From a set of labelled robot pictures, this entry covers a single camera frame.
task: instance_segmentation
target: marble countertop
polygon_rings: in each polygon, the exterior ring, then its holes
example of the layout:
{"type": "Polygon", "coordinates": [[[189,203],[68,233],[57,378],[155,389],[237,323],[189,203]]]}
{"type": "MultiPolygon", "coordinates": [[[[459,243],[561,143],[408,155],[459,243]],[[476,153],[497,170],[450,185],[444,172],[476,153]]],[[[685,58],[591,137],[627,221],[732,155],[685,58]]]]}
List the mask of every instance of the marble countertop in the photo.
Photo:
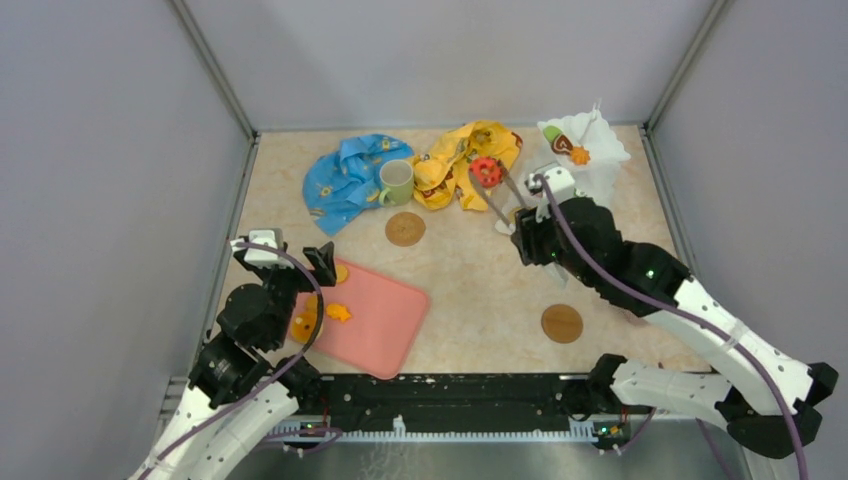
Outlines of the marble countertop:
{"type": "MultiPolygon", "coordinates": [[[[613,127],[632,155],[616,183],[613,214],[624,238],[673,250],[671,236],[653,183],[639,131],[613,127]]],[[[514,129],[525,141],[514,166],[533,155],[542,141],[535,127],[514,129]]],[[[303,177],[321,155],[343,138],[374,131],[323,131],[262,134],[244,203],[239,234],[259,227],[280,227],[289,252],[303,259],[304,246],[330,240],[312,221],[301,196],[303,177]]],[[[441,129],[381,130],[424,152],[441,129]]],[[[636,325],[593,290],[570,279],[565,288],[540,267],[524,267],[509,238],[494,231],[491,212],[463,211],[456,202],[430,212],[414,201],[395,208],[368,210],[332,238],[336,256],[428,292],[431,308],[403,372],[519,373],[587,372],[604,353],[646,363],[662,362],[676,370],[707,370],[708,365],[672,335],[636,325]],[[422,240],[396,247],[384,235],[388,219],[411,211],[427,224],[422,240]],[[548,339],[541,314],[550,305],[573,306],[583,317],[582,336],[571,344],[548,339]]],[[[256,279],[231,260],[221,304],[227,294],[256,279]]],[[[276,362],[300,347],[295,342],[274,352],[276,362]]],[[[322,373],[357,369],[318,352],[307,354],[322,373]]]]}

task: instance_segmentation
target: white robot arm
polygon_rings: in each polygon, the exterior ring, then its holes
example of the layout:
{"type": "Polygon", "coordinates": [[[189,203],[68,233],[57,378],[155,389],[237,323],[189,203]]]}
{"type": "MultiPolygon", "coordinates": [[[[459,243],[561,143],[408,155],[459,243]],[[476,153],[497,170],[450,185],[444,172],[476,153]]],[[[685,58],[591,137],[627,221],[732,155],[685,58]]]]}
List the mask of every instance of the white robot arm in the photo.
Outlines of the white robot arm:
{"type": "MultiPolygon", "coordinates": [[[[201,349],[173,418],[130,478],[222,480],[269,430],[298,410],[299,400],[315,401],[319,374],[302,356],[272,369],[257,351],[282,346],[297,294],[315,289],[285,258],[241,246],[249,241],[285,251],[281,235],[275,229],[252,230],[231,242],[234,258],[262,285],[245,284],[229,295],[217,318],[221,331],[201,349]]],[[[335,285],[333,244],[303,253],[318,284],[335,285]]]]}
{"type": "Polygon", "coordinates": [[[567,170],[551,164],[533,172],[525,182],[532,194],[543,191],[540,177],[549,195],[542,196],[536,207],[515,214],[511,235],[524,264],[563,267],[611,304],[676,335],[717,371],[670,372],[604,355],[589,375],[595,405],[587,408],[606,404],[614,411],[616,405],[645,405],[691,415],[726,430],[757,453],[783,458],[792,453],[793,445],[776,400],[779,396],[788,406],[801,442],[806,445],[815,438],[821,416],[813,407],[833,392],[838,378],[833,368],[824,363],[807,365],[780,352],[722,308],[668,252],[656,245],[622,240],[609,210],[590,198],[574,196],[574,180],[567,170]],[[549,196],[556,204],[548,201],[549,196]],[[583,253],[594,260],[594,266],[557,223],[566,217],[569,233],[585,247],[583,253]],[[596,267],[612,278],[605,278],[596,267]],[[610,280],[678,313],[645,303],[610,280]],[[705,324],[690,321],[691,316],[705,324]],[[776,388],[769,386],[742,351],[762,366],[776,388]]]}

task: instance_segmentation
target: gray wall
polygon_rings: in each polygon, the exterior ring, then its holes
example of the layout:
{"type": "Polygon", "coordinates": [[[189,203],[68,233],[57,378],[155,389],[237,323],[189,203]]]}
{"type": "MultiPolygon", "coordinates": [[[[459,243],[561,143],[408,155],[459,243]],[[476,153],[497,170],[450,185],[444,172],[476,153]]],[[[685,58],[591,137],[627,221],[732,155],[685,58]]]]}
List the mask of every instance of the gray wall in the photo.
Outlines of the gray wall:
{"type": "MultiPolygon", "coordinates": [[[[658,131],[710,290],[779,349],[843,375],[846,22],[844,0],[736,2],[658,131]]],[[[807,449],[819,480],[844,478],[846,383],[807,449]]]]}
{"type": "Polygon", "coordinates": [[[0,478],[139,465],[246,148],[164,1],[2,2],[0,478]]]}
{"type": "Polygon", "coordinates": [[[190,0],[260,130],[643,121],[710,0],[190,0]]]}

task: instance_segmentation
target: blue cloth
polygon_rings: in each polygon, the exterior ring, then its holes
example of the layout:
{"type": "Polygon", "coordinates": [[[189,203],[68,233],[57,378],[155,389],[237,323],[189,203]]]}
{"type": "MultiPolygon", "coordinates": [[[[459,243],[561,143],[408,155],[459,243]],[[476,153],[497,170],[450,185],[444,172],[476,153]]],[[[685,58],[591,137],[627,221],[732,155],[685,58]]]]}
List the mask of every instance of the blue cloth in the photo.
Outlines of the blue cloth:
{"type": "Polygon", "coordinates": [[[347,138],[339,150],[319,158],[303,179],[303,200],[327,235],[338,233],[366,208],[380,206],[380,168],[413,155],[396,138],[373,134],[347,138]]]}

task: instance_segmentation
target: cork coaster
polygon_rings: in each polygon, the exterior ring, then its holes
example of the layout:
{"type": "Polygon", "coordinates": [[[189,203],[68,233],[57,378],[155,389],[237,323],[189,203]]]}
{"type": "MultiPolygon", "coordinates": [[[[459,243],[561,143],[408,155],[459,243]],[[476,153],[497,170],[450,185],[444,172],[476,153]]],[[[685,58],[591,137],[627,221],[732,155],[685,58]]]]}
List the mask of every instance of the cork coaster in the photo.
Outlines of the cork coaster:
{"type": "Polygon", "coordinates": [[[542,314],[542,330],[557,343],[571,343],[583,333],[583,318],[568,305],[551,305],[542,314]]]}
{"type": "Polygon", "coordinates": [[[401,212],[386,223],[386,237],[399,247],[411,247],[421,240],[427,226],[418,215],[401,212]]]}

